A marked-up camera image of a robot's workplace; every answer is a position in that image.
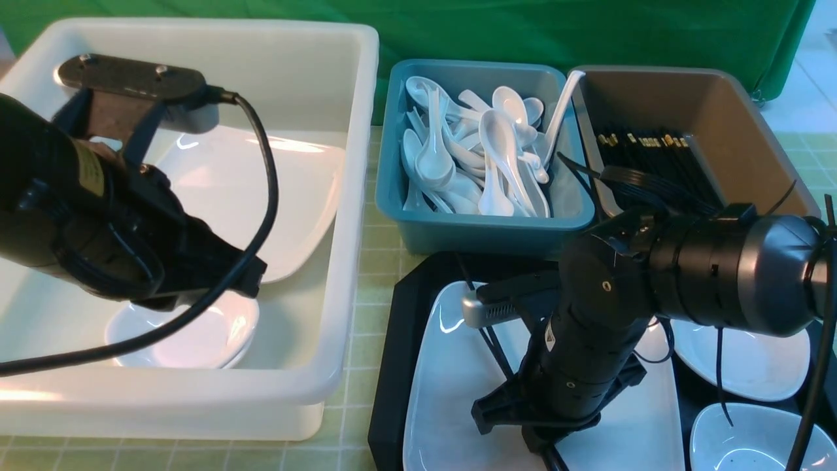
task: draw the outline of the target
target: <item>white plastic spoon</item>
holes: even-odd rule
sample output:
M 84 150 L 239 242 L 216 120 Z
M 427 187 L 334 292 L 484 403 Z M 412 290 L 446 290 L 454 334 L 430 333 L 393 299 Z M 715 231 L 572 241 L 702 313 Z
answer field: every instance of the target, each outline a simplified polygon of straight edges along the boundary
M 441 104 L 439 89 L 430 91 L 430 129 L 427 142 L 416 157 L 416 174 L 429 189 L 444 189 L 456 174 L 454 159 L 444 146 L 442 113 L 447 103 Z
M 480 122 L 470 120 L 470 119 L 461 119 L 455 123 L 455 125 L 451 128 L 451 131 L 454 134 L 454 139 L 459 141 L 465 136 L 469 134 L 473 134 L 476 132 L 476 128 L 480 125 Z
M 503 193 L 497 165 L 491 158 L 485 158 L 485 190 L 477 204 L 481 215 L 511 216 L 515 214 L 514 204 Z
M 484 102 L 477 94 L 471 90 L 463 90 L 460 93 L 460 101 L 470 106 L 472 110 L 480 113 L 485 113 L 491 109 L 488 103 Z
M 517 202 L 517 198 L 515 198 L 514 192 L 511 191 L 511 187 L 506 188 L 506 197 L 511 201 L 511 204 L 515 207 L 515 216 L 523 217 L 523 218 L 531 218 L 531 215 L 523 209 L 520 203 Z
M 417 110 L 415 106 L 413 106 L 412 111 L 407 112 L 407 119 L 410 121 L 410 125 L 413 127 L 413 131 L 416 131 L 418 139 L 420 139 L 421 142 L 427 141 L 427 127 L 421 120 L 419 110 Z
M 424 193 L 428 199 L 433 202 L 433 204 L 435 204 L 438 212 L 453 214 L 454 211 L 447 203 L 444 202 L 439 194 L 433 190 L 425 188 L 424 184 L 422 184 L 419 179 L 419 176 L 416 175 L 416 157 L 421 151 L 422 143 L 419 141 L 419 136 L 415 133 L 415 131 L 412 129 L 404 130 L 402 145 L 404 152 L 401 154 L 401 164 L 404 167 L 404 172 L 407 174 L 407 178 L 416 184 L 421 192 Z
M 463 170 L 462 168 L 457 168 L 456 172 L 463 174 L 465 177 L 468 177 L 470 181 L 474 182 L 480 188 L 485 188 L 485 180 L 479 177 L 474 176 L 474 174 L 469 173 L 467 170 Z
M 464 148 L 459 142 L 456 142 L 456 139 L 454 139 L 451 134 L 447 122 L 442 123 L 442 138 L 444 140 L 445 148 L 448 149 L 450 155 L 453 156 L 453 158 L 455 158 L 460 165 L 465 165 L 471 168 L 483 168 L 485 160 L 470 150 Z
M 468 150 L 475 148 L 479 143 L 480 134 L 478 132 L 474 132 L 473 134 L 469 134 L 468 136 L 465 136 L 460 139 L 460 146 Z
M 561 95 L 558 97 L 558 103 L 555 106 L 555 111 L 552 113 L 552 118 L 549 120 L 547 132 L 544 134 L 538 133 L 537 139 L 532 144 L 535 153 L 541 158 L 545 169 L 549 169 L 552 152 L 555 151 L 555 141 L 558 137 L 558 131 L 561 129 L 561 124 L 564 121 L 564 115 L 567 113 L 570 99 L 573 98 L 573 91 L 582 77 L 584 77 L 584 72 L 581 70 L 573 70 L 570 72 L 570 75 L 567 77 L 567 83 L 564 84 Z
M 454 193 L 452 191 L 443 191 L 440 195 L 445 201 L 448 202 L 448 204 L 450 204 L 450 207 L 454 209 L 454 212 L 457 215 L 476 215 L 480 212 L 477 208 L 477 205 L 473 201 L 467 199 L 466 197 L 460 194 Z
M 448 188 L 439 194 L 441 194 L 442 199 L 447 199 L 448 193 L 457 194 L 471 203 L 477 204 L 480 201 L 482 190 L 476 182 L 466 177 L 464 173 L 457 172 Z
M 450 95 L 448 95 L 448 92 L 444 91 L 441 85 L 437 84 L 431 79 L 414 75 L 407 79 L 405 86 L 407 87 L 407 93 L 410 95 L 411 98 L 413 98 L 413 101 L 415 101 L 419 106 L 421 106 L 425 110 L 430 109 L 429 92 L 433 90 L 438 90 L 440 95 L 442 96 L 443 101 L 448 102 L 448 107 L 445 111 L 445 115 L 447 117 L 459 119 L 467 118 L 473 121 L 480 120 L 480 113 L 474 110 L 463 108 L 462 106 L 459 106 L 456 103 L 454 103 L 454 101 L 450 99 Z
M 530 214 L 539 218 L 550 217 L 547 197 L 543 194 L 543 191 L 541 191 L 541 187 L 538 186 L 537 180 L 535 180 L 535 173 L 532 168 L 522 160 L 517 159 L 517 169 L 520 172 L 521 179 L 523 180 L 523 188 L 526 191 L 526 195 L 529 196 L 531 207 L 534 208 Z
M 404 201 L 405 211 L 419 211 L 424 213 L 432 213 L 433 210 L 424 200 L 424 194 L 421 192 L 413 180 L 408 179 L 407 182 L 407 200 Z
M 537 127 L 538 120 L 543 114 L 543 101 L 531 96 L 523 99 L 523 106 L 526 107 L 526 119 L 529 121 L 529 126 Z
M 517 156 L 520 160 L 522 160 L 526 165 L 529 166 L 529 169 L 535 176 L 535 180 L 539 184 L 548 184 L 549 183 L 549 173 L 543 169 L 541 166 L 541 158 L 531 152 L 524 152 Z
M 509 117 L 500 110 L 489 110 L 480 120 L 480 142 L 485 149 L 485 157 L 490 158 L 506 177 L 517 202 L 530 214 L 536 214 L 535 208 L 526 194 L 517 160 L 517 139 L 515 128 Z
M 504 111 L 514 122 L 517 141 L 521 148 L 535 142 L 537 129 L 529 126 L 526 105 L 523 104 L 523 99 L 516 91 L 507 86 L 498 86 L 491 96 L 491 105 L 496 110 Z
M 485 169 L 484 168 L 473 168 L 473 167 L 469 167 L 467 165 L 463 165 L 462 169 L 466 173 L 470 173 L 471 175 L 474 175 L 478 179 L 484 179 L 485 178 Z

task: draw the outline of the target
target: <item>white plate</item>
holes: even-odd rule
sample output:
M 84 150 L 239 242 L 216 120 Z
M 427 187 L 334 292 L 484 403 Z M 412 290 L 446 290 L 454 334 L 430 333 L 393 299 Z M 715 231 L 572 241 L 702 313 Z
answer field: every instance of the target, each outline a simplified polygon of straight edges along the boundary
M 519 427 L 477 432 L 470 410 L 504 380 L 480 333 L 462 319 L 464 282 L 445 287 L 433 306 L 418 363 L 404 431 L 405 471 L 543 470 L 526 450 Z M 495 326 L 512 368 L 519 367 L 529 332 L 520 320 Z M 668 347 L 659 326 L 639 344 L 648 358 Z M 682 471 L 686 468 L 671 363 L 644 365 L 648 375 L 603 411 L 598 426 L 558 444 L 570 469 L 579 471 Z
M 671 321 L 675 351 L 701 378 L 717 386 L 718 332 L 691 322 Z M 811 361 L 808 331 L 786 339 L 724 329 L 721 373 L 724 391 L 747 399 L 775 402 L 796 394 Z
M 337 211 L 346 152 L 341 148 L 270 137 L 279 175 L 279 212 L 259 257 L 262 283 L 299 270 L 325 235 Z M 157 167 L 172 181 L 183 208 L 222 239 L 244 249 L 267 209 L 267 177 L 255 135 L 218 126 L 182 135 Z
M 186 309 L 180 306 L 159 313 L 126 303 L 108 324 L 105 342 L 113 344 L 149 332 Z M 259 304 L 228 291 L 176 334 L 115 362 L 134 368 L 231 368 L 244 356 L 258 322 Z
M 707 407 L 691 429 L 692 471 L 784 471 L 800 417 L 750 404 L 727 404 L 730 428 L 720 404 Z M 834 442 L 814 426 L 802 469 L 837 470 Z

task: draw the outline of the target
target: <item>white plastic bin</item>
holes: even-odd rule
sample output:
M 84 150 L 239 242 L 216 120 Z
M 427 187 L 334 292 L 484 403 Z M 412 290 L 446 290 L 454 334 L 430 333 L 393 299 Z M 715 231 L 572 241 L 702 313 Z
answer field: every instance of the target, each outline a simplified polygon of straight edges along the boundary
M 0 379 L 0 434 L 301 440 L 337 388 L 357 285 L 378 39 L 355 24 L 77 18 L 50 26 L 0 92 L 51 117 L 67 97 L 54 69 L 83 53 L 200 70 L 237 91 L 274 133 L 346 149 L 332 230 L 293 276 L 263 287 L 253 345 L 234 370 L 132 369 L 112 362 Z M 249 129 L 240 110 L 221 123 Z M 159 131 L 154 162 L 179 135 Z M 0 360 L 104 341 L 118 303 L 0 261 Z

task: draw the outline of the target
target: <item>teal plastic bin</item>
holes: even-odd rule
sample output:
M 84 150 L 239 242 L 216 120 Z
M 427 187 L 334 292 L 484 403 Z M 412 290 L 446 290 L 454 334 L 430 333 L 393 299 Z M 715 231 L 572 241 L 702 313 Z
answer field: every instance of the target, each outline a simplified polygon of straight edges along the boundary
M 421 75 L 438 82 L 452 97 L 471 89 L 490 103 L 491 94 L 507 85 L 527 98 L 536 96 L 552 115 L 566 78 L 545 65 L 469 62 L 460 60 L 405 60 L 393 67 L 384 113 L 381 155 L 375 200 L 378 209 L 398 224 L 404 245 L 412 253 L 465 251 L 524 256 L 553 256 L 568 236 L 593 221 L 593 202 L 569 170 L 557 159 L 549 168 L 544 193 L 552 218 L 447 215 L 403 210 L 407 174 L 401 165 L 401 145 L 408 127 L 406 112 L 414 106 L 407 94 L 408 77 Z M 539 131 L 549 125 L 543 122 Z M 570 106 L 556 149 L 585 164 L 575 111 Z

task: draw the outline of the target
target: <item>green backdrop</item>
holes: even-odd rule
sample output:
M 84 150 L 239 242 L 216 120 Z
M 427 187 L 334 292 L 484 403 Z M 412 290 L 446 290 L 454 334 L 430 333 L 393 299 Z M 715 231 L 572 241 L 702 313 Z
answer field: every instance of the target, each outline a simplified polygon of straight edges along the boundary
M 18 52 L 78 16 L 292 18 L 364 23 L 381 37 L 376 117 L 404 59 L 710 67 L 773 99 L 815 0 L 0 0 Z

